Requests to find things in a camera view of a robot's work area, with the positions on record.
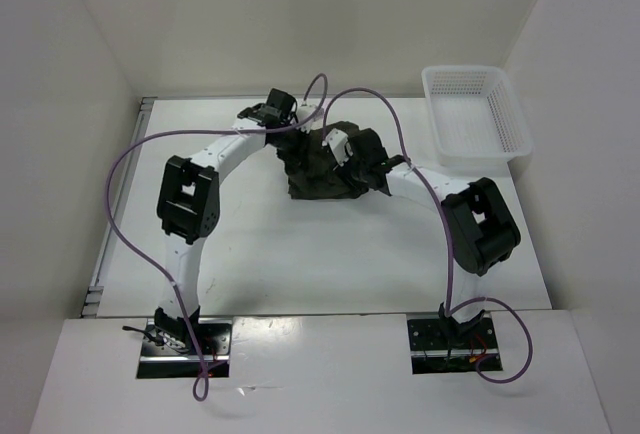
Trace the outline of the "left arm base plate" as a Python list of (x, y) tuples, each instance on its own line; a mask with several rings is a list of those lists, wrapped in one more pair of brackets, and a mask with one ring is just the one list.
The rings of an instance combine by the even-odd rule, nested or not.
[[(224, 318), (200, 320), (200, 345), (209, 378), (227, 378), (230, 370), (233, 321)], [(141, 343), (137, 379), (195, 379), (200, 372), (197, 353), (158, 331), (148, 319)]]

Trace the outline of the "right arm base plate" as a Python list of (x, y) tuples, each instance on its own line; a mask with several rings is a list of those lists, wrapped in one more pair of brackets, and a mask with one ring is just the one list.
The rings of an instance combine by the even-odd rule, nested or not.
[(406, 320), (413, 375), (474, 372), (501, 372), (494, 324), (485, 314), (470, 334), (457, 339), (445, 336), (436, 314), (408, 315)]

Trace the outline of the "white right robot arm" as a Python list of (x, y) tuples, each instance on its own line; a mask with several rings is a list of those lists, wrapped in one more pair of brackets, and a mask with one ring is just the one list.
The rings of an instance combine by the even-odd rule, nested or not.
[(371, 129), (354, 134), (333, 129), (327, 143), (337, 163), (336, 172), (348, 184), (411, 200), (439, 215), (445, 230), (448, 273), (438, 332), (446, 345), (464, 345), (482, 315), (470, 319), (453, 313), (453, 266), (482, 277), (506, 261), (521, 242), (520, 230), (496, 183), (487, 177), (466, 182), (412, 165), (402, 155), (390, 157)]

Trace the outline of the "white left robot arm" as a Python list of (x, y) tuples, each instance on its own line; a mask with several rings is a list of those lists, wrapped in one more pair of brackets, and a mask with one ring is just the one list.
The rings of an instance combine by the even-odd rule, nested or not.
[(220, 220), (220, 186), (242, 162), (286, 134), (310, 131), (318, 107), (299, 104), (273, 89), (267, 100), (243, 109), (230, 133), (190, 157), (172, 156), (165, 164), (157, 216), (165, 234), (164, 269), (171, 279), (154, 313), (154, 324), (175, 352), (200, 343), (198, 278), (206, 238)]

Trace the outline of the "dark green shorts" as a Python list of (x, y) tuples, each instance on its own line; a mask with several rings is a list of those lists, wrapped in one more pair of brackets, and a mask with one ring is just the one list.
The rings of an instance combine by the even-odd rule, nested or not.
[(357, 199), (351, 197), (346, 177), (336, 170), (333, 155), (322, 146), (322, 130), (312, 129), (304, 154), (279, 154), (287, 175), (288, 194), (294, 200)]

